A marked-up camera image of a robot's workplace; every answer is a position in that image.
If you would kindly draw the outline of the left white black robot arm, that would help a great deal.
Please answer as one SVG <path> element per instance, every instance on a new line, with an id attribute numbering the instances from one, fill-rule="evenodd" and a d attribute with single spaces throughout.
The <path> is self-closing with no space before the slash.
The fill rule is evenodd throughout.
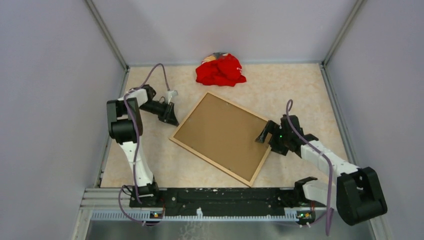
<path id="1" fill-rule="evenodd" d="M 158 117 L 158 120 L 179 126 L 172 99 L 178 96 L 176 90 L 169 90 L 163 101 L 154 100 L 156 91 L 146 84 L 130 89 L 123 97 L 106 103 L 109 136 L 123 150 L 132 170 L 134 198 L 154 207 L 160 202 L 160 193 L 155 177 L 150 170 L 142 147 L 143 121 L 140 111 Z"/>

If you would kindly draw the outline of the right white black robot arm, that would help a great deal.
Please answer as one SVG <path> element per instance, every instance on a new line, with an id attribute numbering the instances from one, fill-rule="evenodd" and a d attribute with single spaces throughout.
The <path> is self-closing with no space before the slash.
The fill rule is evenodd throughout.
<path id="1" fill-rule="evenodd" d="M 311 201 L 329 206 L 348 225 L 385 215 L 388 206 L 377 172 L 361 168 L 337 156 L 315 135 L 305 134 L 295 115 L 283 115 L 280 123 L 269 120 L 255 139 L 271 151 L 286 156 L 293 152 L 326 174 L 329 183 L 307 177 L 294 184 L 293 200 L 299 206 Z"/>

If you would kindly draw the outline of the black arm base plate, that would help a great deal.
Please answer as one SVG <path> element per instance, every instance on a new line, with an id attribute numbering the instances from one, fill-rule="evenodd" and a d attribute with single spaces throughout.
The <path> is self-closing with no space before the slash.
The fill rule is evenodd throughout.
<path id="1" fill-rule="evenodd" d="M 201 209 L 206 217 L 283 216 L 289 209 L 311 208 L 293 188 L 161 188 L 153 197 L 140 201 L 131 194 L 131 208 L 160 208 L 165 216 L 194 216 Z"/>

